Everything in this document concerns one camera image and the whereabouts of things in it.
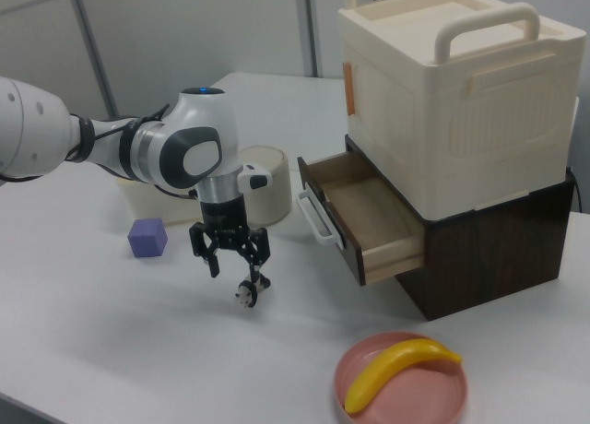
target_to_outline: drawer handle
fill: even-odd
[[[317,229],[315,222],[312,220],[312,216],[310,215],[310,213],[307,211],[307,208],[303,204],[303,200],[305,200],[305,199],[308,199],[310,201],[313,209],[315,210],[315,213],[322,220],[324,225],[327,227],[327,229],[330,232],[330,235],[322,235],[320,233],[320,230]],[[334,226],[334,223],[332,222],[332,220],[330,219],[328,214],[325,213],[324,208],[322,207],[322,205],[318,201],[315,194],[307,188],[307,185],[305,186],[305,190],[303,192],[301,192],[299,195],[297,195],[297,204],[299,205],[301,212],[303,212],[303,215],[307,218],[307,222],[310,224],[310,226],[312,228],[313,236],[315,237],[317,242],[319,242],[320,244],[322,244],[324,246],[328,246],[331,244],[337,244],[338,247],[340,248],[340,250],[344,249],[342,239],[340,238],[340,234],[338,234],[336,226]]]

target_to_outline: white drawer handle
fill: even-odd
[[[524,20],[525,40],[538,40],[540,18],[538,12],[527,3],[514,3],[507,7],[484,9],[447,23],[442,27],[434,42],[434,63],[446,63],[451,57],[451,42],[455,37],[473,30],[491,28]]]
[[[307,208],[303,205],[303,200],[306,198],[308,200],[310,200],[310,203],[312,204],[313,209],[315,209],[315,213],[322,220],[324,225],[327,227],[327,229],[330,232],[330,235],[322,235],[320,233],[320,230],[317,229],[315,222],[312,220],[312,216],[307,211]],[[340,234],[338,233],[336,226],[334,226],[334,223],[332,222],[332,220],[330,219],[328,214],[325,213],[324,208],[322,207],[322,205],[318,201],[315,194],[307,188],[307,185],[305,186],[305,190],[303,192],[301,192],[299,195],[297,195],[297,204],[299,205],[301,212],[303,212],[303,215],[307,218],[307,222],[310,223],[310,226],[311,226],[312,232],[313,232],[313,236],[315,237],[317,242],[319,242],[320,244],[322,244],[324,246],[327,246],[330,244],[337,244],[338,247],[340,248],[340,250],[344,249],[342,239],[340,238]]]

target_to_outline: purple cube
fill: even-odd
[[[168,242],[168,235],[161,218],[136,219],[127,235],[136,258],[161,256]]]

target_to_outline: open drawer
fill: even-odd
[[[301,209],[315,209],[337,230],[334,242],[361,285],[424,265],[423,224],[359,153],[298,162],[305,189],[298,198]]]

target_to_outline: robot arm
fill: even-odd
[[[70,115],[49,92],[0,77],[0,185],[38,178],[68,160],[90,161],[160,190],[194,188],[204,221],[189,231],[194,254],[212,277],[219,272],[218,249],[242,256],[250,275],[236,295],[253,307],[257,290],[270,285],[260,273],[270,249],[266,230],[248,227],[243,194],[272,177],[240,161],[235,118],[222,90],[185,89],[163,117],[167,107],[144,118],[93,121]]]
[[[70,115],[53,94],[0,77],[0,176],[40,176],[64,160],[91,161],[127,179],[173,189],[242,169],[231,106],[220,89],[192,88],[145,118]]]

